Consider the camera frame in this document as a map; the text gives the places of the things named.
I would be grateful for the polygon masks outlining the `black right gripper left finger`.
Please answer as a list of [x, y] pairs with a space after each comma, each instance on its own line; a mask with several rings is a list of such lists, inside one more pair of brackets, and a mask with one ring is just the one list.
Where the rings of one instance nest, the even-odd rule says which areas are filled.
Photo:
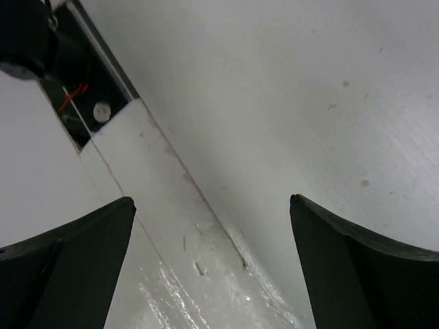
[[1, 248], [2, 328], [103, 328], [136, 207], [121, 197]]

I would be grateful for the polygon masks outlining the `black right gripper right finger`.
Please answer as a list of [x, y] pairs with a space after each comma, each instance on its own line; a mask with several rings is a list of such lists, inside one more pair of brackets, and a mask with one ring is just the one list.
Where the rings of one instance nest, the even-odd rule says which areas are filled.
[[292, 232], [317, 328], [437, 328], [438, 253], [292, 195]]

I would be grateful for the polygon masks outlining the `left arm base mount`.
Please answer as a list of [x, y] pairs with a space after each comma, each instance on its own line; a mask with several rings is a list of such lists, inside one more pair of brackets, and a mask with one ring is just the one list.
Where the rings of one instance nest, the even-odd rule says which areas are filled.
[[[139, 96], [82, 1], [2, 1], [1, 71], [38, 82], [78, 149]], [[107, 123], [93, 117], [99, 101]]]

